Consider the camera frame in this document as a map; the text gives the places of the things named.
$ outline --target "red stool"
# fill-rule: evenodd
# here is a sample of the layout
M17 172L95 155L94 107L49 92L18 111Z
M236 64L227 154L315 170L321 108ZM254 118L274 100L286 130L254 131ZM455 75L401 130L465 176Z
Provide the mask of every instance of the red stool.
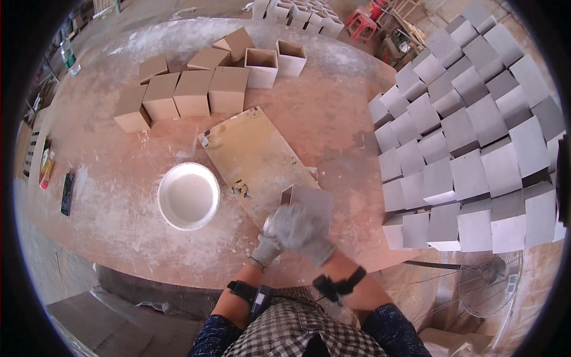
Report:
M349 26L347 26L350 38L353 41L361 40L367 43L377 30L377 24L370 17L358 15Z
M359 15L371 17L371 12L362 6L357 7L355 11L353 11L353 13L345 20L345 26L349 26L351 22L353 22L353 20Z

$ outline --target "wooden table surface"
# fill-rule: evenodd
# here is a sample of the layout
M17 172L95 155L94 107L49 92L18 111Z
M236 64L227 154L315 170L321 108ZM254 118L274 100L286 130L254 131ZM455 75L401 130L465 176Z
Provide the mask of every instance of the wooden table surface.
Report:
M46 191L36 184L37 145L27 191L27 214L49 238L109 268L191 287L223 288L257 245L258 229L245 214L197 142L199 133L228 119L181 118L155 122L146 133L125 134L112 115L121 89L138 85L138 64L162 52L171 71L184 70L202 47L245 26L254 44L274 49L279 39L303 43L308 61L299 78L278 77L273 89L247 89L244 108L260 106L324 190L333 192L330 238L368 271L413 258L391 251L381 225L383 191L367 103L395 82L395 71L339 41L282 25L199 18L122 33L78 58L52 104L41 111L39 142L52 139L56 164ZM174 165L194 161L218 177L216 217L194 232L161 216L157 188ZM76 174L71 216L60 213L63 181ZM319 269L285 253L265 284L311 284Z

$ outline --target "knit glove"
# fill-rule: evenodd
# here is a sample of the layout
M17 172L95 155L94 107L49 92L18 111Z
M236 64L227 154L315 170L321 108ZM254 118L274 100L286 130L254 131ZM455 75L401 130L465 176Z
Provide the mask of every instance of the knit glove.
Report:
M282 253L282 245L277 237L266 234L258 235L258 240L260 244L254 249L251 256L267 268Z
M278 237L282 248L309 258L315 266L323 265L336 249L327 233L323 220L299 204L280 206L264 224L264 234Z

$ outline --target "brown cardboard box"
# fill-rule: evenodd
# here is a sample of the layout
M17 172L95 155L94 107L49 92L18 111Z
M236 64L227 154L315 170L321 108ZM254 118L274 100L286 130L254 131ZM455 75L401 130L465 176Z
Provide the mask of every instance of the brown cardboard box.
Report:
M208 88L210 109L213 113L241 113L244 92L248 84L248 68L217 67Z
M143 97L148 85L124 89L115 106L115 121L129 134L151 128L151 118L143 107Z
M154 75L165 73L168 73L167 56L163 53L139 65L139 83L146 85Z
M212 46L216 49L230 51L232 62L237 62L244 58L246 55L246 49L254 48L254 43L252 43L246 29L241 27L233 33L216 41Z
M230 52L227 50L205 47L186 64L189 70L215 70L218 66L231 65Z
M143 105L153 121L180 118L172 98L179 76L180 73L176 72L151 78L143 98Z
M278 75L278 53L274 50L246 49L244 67L250 69L249 88L272 88Z
M209 116L208 88L214 71L184 71L173 99L181 117Z

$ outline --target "wooden board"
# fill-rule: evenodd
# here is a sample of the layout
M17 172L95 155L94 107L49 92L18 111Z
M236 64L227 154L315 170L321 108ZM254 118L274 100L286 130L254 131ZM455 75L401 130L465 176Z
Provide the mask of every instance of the wooden board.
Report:
M294 183L320 188L260 107L218 124L200 142L260 230L283 190Z

